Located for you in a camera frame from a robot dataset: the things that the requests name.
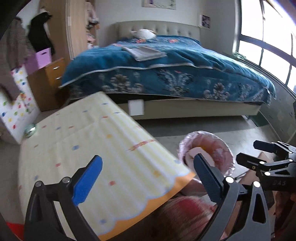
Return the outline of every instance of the wardrobe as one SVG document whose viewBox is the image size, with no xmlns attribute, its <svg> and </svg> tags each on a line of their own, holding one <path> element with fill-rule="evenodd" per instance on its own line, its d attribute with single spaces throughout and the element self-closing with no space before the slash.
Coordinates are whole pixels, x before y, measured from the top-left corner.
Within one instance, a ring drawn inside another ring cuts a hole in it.
<svg viewBox="0 0 296 241">
<path fill-rule="evenodd" d="M 87 50 L 86 0 L 40 0 L 39 6 L 45 7 L 53 16 L 47 23 L 50 39 L 56 53 L 52 60 L 65 59 L 68 65 L 78 54 Z M 90 32 L 96 36 L 95 29 Z"/>
</svg>

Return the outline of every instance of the yellow tablecloth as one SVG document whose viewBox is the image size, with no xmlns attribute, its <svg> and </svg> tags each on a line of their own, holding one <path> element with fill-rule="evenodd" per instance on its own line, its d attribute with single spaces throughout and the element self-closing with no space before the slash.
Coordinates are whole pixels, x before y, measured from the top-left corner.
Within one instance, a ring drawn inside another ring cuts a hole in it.
<svg viewBox="0 0 296 241">
<path fill-rule="evenodd" d="M 23 141 L 19 195 L 24 216 L 36 181 L 52 184 L 71 177 L 94 155 L 102 157 L 103 169 L 79 209 L 101 240 L 146 217 L 195 176 L 99 92 L 44 119 Z M 56 207 L 66 234 L 73 237 Z"/>
</svg>

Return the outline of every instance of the window frame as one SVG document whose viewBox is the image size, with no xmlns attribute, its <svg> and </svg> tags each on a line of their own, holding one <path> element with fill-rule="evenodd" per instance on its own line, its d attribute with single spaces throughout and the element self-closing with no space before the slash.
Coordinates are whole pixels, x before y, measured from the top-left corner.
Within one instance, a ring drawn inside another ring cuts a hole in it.
<svg viewBox="0 0 296 241">
<path fill-rule="evenodd" d="M 263 5 L 263 2 L 266 1 L 268 4 L 270 4 L 270 3 L 268 2 L 268 0 L 258 0 L 258 1 L 260 2 L 261 11 L 262 11 L 263 39 L 264 39 L 264 5 Z M 260 57 L 259 65 L 255 64 L 255 63 L 253 63 L 253 62 L 251 62 L 249 60 L 244 60 L 244 61 L 246 61 L 250 65 L 255 66 L 256 68 L 259 68 L 262 72 L 264 72 L 265 74 L 271 76 L 273 79 L 275 79 L 277 82 L 279 82 L 283 87 L 285 87 L 285 89 L 287 89 L 294 97 L 296 97 L 296 93 L 294 93 L 292 90 L 290 90 L 288 88 L 288 82 L 289 82 L 289 79 L 290 79 L 292 66 L 294 66 L 296 68 L 296 58 L 293 57 L 293 40 L 294 40 L 294 38 L 293 38 L 292 31 L 291 31 L 291 55 L 289 55 L 286 52 L 282 51 L 281 49 L 278 49 L 278 48 L 264 42 L 263 40 L 259 40 L 259 39 L 255 39 L 255 38 L 243 35 L 242 34 L 242 0 L 238 1 L 238 11 L 239 11 L 239 13 L 238 13 L 239 14 L 239 26 L 238 26 L 238 38 L 237 38 L 236 51 L 239 53 L 240 41 L 248 42 L 248 43 L 251 43 L 251 44 L 254 44 L 256 46 L 261 47 L 262 51 L 261 51 L 261 57 Z M 273 74 L 271 74 L 270 72 L 266 71 L 265 69 L 263 69 L 261 67 L 264 49 L 276 54 L 277 56 L 279 56 L 282 59 L 286 60 L 290 64 L 290 68 L 289 68 L 289 72 L 288 72 L 288 76 L 287 76 L 287 80 L 286 80 L 285 84 L 282 81 L 280 81 L 277 77 L 275 77 Z"/>
</svg>

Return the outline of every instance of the blue bedspread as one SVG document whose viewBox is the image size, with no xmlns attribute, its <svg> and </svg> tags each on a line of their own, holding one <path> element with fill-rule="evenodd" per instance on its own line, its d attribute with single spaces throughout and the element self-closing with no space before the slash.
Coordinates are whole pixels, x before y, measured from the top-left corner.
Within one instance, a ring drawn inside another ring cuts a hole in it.
<svg viewBox="0 0 296 241">
<path fill-rule="evenodd" d="M 139 62 L 122 50 L 141 45 L 166 52 L 167 57 Z M 262 74 L 181 36 L 127 39 L 87 50 L 67 67 L 62 86 L 68 84 L 86 94 L 103 90 L 267 104 L 276 93 Z"/>
</svg>

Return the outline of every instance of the tufted headboard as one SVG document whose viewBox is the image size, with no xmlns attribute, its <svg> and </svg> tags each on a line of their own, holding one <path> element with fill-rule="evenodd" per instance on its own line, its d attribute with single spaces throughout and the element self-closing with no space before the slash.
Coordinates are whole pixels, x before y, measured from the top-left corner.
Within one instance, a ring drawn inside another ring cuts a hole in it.
<svg viewBox="0 0 296 241">
<path fill-rule="evenodd" d="M 179 35 L 200 40 L 200 28 L 183 23 L 164 21 L 127 21 L 116 23 L 116 40 L 131 38 L 131 31 L 150 29 L 158 35 Z"/>
</svg>

